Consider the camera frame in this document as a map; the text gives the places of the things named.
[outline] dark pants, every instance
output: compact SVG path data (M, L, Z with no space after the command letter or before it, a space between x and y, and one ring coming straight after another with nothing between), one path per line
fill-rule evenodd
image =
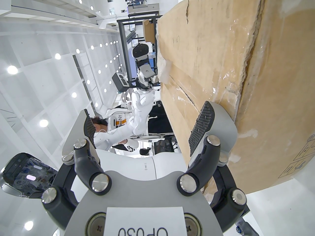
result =
M166 112L164 110L161 101L157 101L157 104L153 106L148 121L148 132L151 133L172 133L172 127L167 118Z

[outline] white ceiling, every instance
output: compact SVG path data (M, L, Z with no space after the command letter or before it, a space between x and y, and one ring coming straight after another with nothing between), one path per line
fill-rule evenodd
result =
M16 7L0 16L0 168L19 152L59 168L62 145L79 112L86 108L91 116L94 111L105 115L117 99L109 81L117 70L125 73L120 36L115 28L99 29L96 20L101 17L95 13L107 7L107 0L82 0L82 6L68 1L54 7L39 0L12 0ZM7 72L10 65L17 74ZM45 128L39 126L42 119L49 122ZM29 220L34 228L26 231L23 225ZM52 235L56 228L40 200L0 190L0 236Z

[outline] black textured pad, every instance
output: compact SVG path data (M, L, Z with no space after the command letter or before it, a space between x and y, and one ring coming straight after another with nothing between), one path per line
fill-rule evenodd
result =
M209 101L205 101L188 139L190 156L194 153L204 134L211 129L214 119L215 111Z
M89 137L90 141L92 142L94 148L95 147L95 144L94 144L94 133L96 131L92 121L91 121L91 118L89 116L89 113L88 113L88 110L87 109L84 109L85 111L85 114L86 114L86 119L85 119L85 122L84 122L84 135Z

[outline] cardboard box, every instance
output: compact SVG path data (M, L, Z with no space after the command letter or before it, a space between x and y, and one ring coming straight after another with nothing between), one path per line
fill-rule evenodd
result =
M172 62L161 97L186 163L206 100L235 120L228 166L245 193L289 180L310 161L315 0L184 0L158 29L161 54Z
M155 43L154 24L150 23L149 20L144 20L142 22L142 25L145 42L151 42L152 44L154 44Z

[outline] black hair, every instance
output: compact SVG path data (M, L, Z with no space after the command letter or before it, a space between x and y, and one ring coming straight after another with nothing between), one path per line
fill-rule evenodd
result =
M106 119L101 119L98 116L95 116L94 118L91 118L91 121L92 121L92 123L95 123L95 124L108 126L107 120Z
M140 149L140 155L142 155L142 156L148 156L150 150L151 150L150 147L148 147L148 148L141 148L141 149Z

